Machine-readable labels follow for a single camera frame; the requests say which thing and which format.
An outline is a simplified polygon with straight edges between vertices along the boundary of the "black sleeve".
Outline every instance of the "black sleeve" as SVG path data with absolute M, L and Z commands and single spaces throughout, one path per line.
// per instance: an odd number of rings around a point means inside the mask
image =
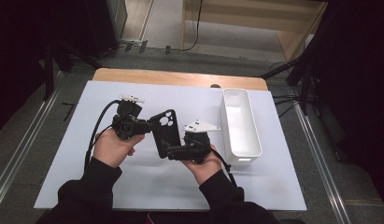
M 106 223 L 113 205 L 112 188 L 120 176 L 120 168 L 92 158 L 80 180 L 60 187 L 58 204 L 37 223 Z
M 208 201 L 213 223 L 278 223 L 263 207 L 244 202 L 244 190 L 233 186 L 222 170 L 204 182 L 200 190 Z

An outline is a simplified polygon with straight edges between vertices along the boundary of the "person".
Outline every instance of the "person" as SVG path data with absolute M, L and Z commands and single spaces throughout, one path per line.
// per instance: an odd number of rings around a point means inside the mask
M 128 140 L 121 140 L 113 129 L 108 129 L 99 136 L 91 162 L 80 180 L 70 180 L 58 190 L 58 203 L 37 223 L 111 223 L 113 221 L 112 187 L 121 176 L 120 164 L 127 156 L 133 156 L 135 145 L 145 135 L 135 135 Z M 206 197 L 210 210 L 201 220 L 182 223 L 278 223 L 274 216 L 261 206 L 252 202 L 244 202 L 244 190 L 235 187 L 221 169 L 221 162 L 213 153 L 197 164 L 183 161 L 192 172 L 199 189 Z M 177 213 L 166 214 L 177 216 Z M 149 222 L 179 223 L 172 218 L 151 219 Z

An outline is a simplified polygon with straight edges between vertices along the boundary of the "gray floor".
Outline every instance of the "gray floor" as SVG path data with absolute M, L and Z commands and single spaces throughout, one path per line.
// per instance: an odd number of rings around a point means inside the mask
M 155 0 L 157 8 L 172 10 L 171 7 L 160 7 L 164 0 Z M 152 11 L 147 31 L 144 35 L 149 46 L 162 48 L 177 46 L 178 38 L 171 35 L 169 30 L 177 30 L 174 26 L 159 27 L 163 23 L 160 15 L 176 17 L 174 13 L 159 13 Z M 162 50 L 149 49 L 139 53 L 138 48 L 130 51 L 118 50 L 99 61 L 105 67 L 135 68 L 148 70 L 164 70 L 188 73 L 206 73 L 217 75 L 231 75 L 240 77 L 256 77 L 264 74 L 270 68 L 281 65 L 274 62 L 284 61 L 280 54 L 277 37 L 272 31 L 245 30 L 231 26 L 217 26 L 206 24 L 205 35 L 199 40 L 199 45 L 192 52 L 171 52 L 164 55 Z M 193 38 L 193 24 L 189 24 L 189 42 Z M 257 36 L 246 39 L 246 33 L 258 32 Z M 69 104 L 77 104 L 85 83 L 93 76 L 94 70 L 82 61 L 74 60 L 75 67 L 70 74 L 61 74 L 56 85 L 59 91 L 52 108 L 42 124 L 36 138 L 32 142 L 29 152 L 21 164 L 18 173 L 8 188 L 7 194 L 0 203 L 0 223 L 34 223 L 44 211 L 33 208 L 41 184 L 50 168 L 51 162 L 66 131 L 72 111 Z M 267 81 L 273 95 L 289 94 L 284 78 L 287 72 L 277 75 Z M 34 119 L 42 105 L 44 86 L 33 94 L 28 102 L 20 108 L 16 115 L 0 132 L 0 175 L 17 149 L 28 126 Z M 289 104 L 279 105 L 278 113 L 282 113 Z M 324 158 L 333 175 L 348 215 L 352 223 L 384 223 L 384 204 L 370 181 L 369 175 L 360 167 L 338 162 L 334 157 L 334 147 L 328 134 L 315 114 L 308 108 L 309 120 L 320 143 Z M 305 133 L 297 114 L 293 109 L 280 118 L 283 131 L 292 155 L 292 160 L 307 204 L 306 212 L 274 211 L 278 218 L 298 218 L 306 223 L 337 223 L 328 193 L 322 184 L 311 149 L 306 141 Z

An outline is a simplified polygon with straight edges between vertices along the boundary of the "white plastic container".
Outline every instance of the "white plastic container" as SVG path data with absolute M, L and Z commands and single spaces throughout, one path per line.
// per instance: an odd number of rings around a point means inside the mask
M 262 147 L 248 92 L 243 89 L 224 89 L 220 116 L 226 161 L 232 165 L 253 163 L 262 155 Z

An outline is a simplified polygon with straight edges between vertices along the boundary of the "white tabletop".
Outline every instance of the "white tabletop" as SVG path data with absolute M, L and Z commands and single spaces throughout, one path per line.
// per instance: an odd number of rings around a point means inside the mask
M 93 127 L 104 107 L 121 94 L 145 99 L 140 119 L 174 109 L 180 137 L 183 125 L 200 119 L 221 126 L 222 90 L 212 88 L 165 86 L 120 82 L 88 82 L 65 133 L 35 208 L 52 208 L 57 203 L 59 187 L 70 179 L 80 179 L 84 156 Z M 246 201 L 270 210 L 306 210 L 290 152 L 279 123 L 270 91 L 249 91 L 253 115 L 263 154 L 252 165 L 232 167 L 238 186 L 243 187 Z M 113 105 L 98 130 L 112 121 L 117 107 Z M 221 131 L 209 133 L 224 158 Z M 121 165 L 123 174 L 113 188 L 114 209 L 122 210 L 207 210 L 204 196 L 192 173 L 180 161 L 160 159 L 153 135 L 136 147 L 136 153 Z

